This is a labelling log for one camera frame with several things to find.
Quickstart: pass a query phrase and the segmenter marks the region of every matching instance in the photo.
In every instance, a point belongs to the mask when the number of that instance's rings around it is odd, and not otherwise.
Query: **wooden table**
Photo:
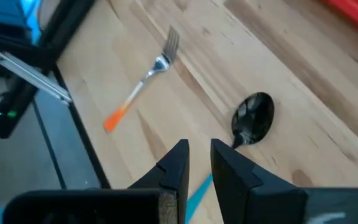
[[[106,133],[169,25],[179,59]],[[98,0],[58,67],[115,189],[186,138],[191,195],[210,172],[211,138],[230,144],[234,109],[257,91],[273,97],[275,119],[241,153],[299,186],[358,187],[358,30],[318,1]],[[213,187],[193,218],[207,222],[222,222]]]

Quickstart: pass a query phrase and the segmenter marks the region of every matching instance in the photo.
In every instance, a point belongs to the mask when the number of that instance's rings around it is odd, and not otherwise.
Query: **fork handle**
[[[141,80],[136,87],[134,88],[134,90],[132,91],[132,93],[128,96],[127,100],[120,106],[118,107],[115,112],[113,114],[111,114],[105,121],[104,121],[104,128],[107,132],[112,132],[118,122],[120,122],[121,118],[124,116],[125,112],[128,109],[128,106],[132,103],[132,101],[134,100],[134,98],[138,95],[138,93],[141,91],[141,89],[144,86],[144,81],[145,80]]]

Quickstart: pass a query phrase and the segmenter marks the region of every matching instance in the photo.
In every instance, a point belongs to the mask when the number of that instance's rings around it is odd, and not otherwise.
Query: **fork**
[[[160,56],[155,59],[154,66],[150,69],[146,76],[141,79],[141,81],[136,85],[132,93],[126,99],[126,101],[115,110],[113,114],[111,114],[105,121],[104,121],[104,128],[107,132],[112,132],[114,128],[116,128],[118,122],[122,119],[125,112],[127,111],[129,105],[132,103],[134,98],[139,94],[143,86],[145,85],[146,81],[150,78],[155,76],[158,73],[163,73],[168,70],[170,65],[172,65],[179,46],[179,34],[178,32],[170,27],[167,41],[165,42],[164,48]]]

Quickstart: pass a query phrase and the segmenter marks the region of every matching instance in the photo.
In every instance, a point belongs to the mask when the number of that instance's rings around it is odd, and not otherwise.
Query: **wood grain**
[[[178,60],[104,132],[169,26]],[[231,143],[231,116],[257,91],[276,114],[243,155],[300,186],[358,187],[358,30],[314,0],[98,0],[58,66],[114,188],[186,138],[191,195],[211,170],[210,140]],[[192,222],[223,222],[213,187]]]

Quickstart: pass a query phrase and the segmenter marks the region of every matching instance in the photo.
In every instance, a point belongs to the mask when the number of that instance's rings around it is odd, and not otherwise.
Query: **spoon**
[[[231,120],[234,135],[233,149],[241,145],[251,145],[262,140],[268,133],[274,116],[273,99],[266,93],[254,93],[236,109]],[[212,174],[204,180],[196,192],[187,200],[186,223],[190,221],[198,205],[212,183]]]

